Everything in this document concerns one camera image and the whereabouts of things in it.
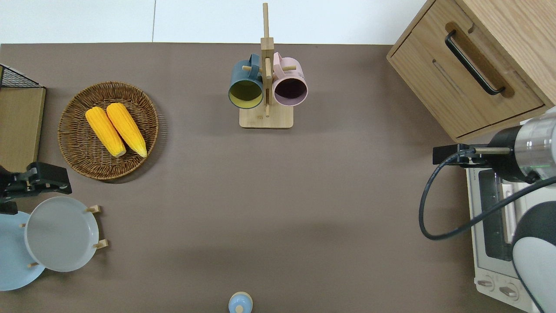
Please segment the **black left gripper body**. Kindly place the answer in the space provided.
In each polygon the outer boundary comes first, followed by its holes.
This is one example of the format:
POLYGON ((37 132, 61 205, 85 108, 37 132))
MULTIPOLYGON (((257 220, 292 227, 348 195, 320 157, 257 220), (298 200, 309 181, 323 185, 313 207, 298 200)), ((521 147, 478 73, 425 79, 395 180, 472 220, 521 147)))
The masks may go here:
POLYGON ((15 199, 34 197, 41 193, 40 188, 29 181, 29 178, 36 173, 36 167, 29 167, 23 173, 9 172, 4 167, 1 168, 1 214, 17 214, 18 209, 16 202, 14 202, 15 199))

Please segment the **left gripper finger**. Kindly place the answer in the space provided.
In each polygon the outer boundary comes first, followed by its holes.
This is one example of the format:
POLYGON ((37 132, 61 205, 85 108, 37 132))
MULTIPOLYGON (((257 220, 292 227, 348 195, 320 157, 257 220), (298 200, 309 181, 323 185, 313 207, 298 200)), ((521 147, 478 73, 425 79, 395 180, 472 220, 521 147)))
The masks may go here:
POLYGON ((72 187, 66 169, 48 170, 46 172, 40 172, 38 169, 30 169, 26 174, 28 174, 28 182, 33 191, 39 193, 72 193, 72 187))
POLYGON ((72 190, 66 168, 33 162, 27 167, 27 173, 34 190, 72 190))

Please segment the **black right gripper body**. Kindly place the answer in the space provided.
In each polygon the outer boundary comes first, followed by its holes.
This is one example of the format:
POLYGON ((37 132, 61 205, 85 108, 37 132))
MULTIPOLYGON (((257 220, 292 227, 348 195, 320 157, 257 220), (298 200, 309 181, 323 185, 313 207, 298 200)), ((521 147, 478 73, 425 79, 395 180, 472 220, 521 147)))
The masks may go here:
POLYGON ((503 180, 532 184, 541 180, 534 170, 522 170, 516 158, 516 140, 522 126, 498 131, 488 144, 459 144, 458 166, 493 169, 503 180))

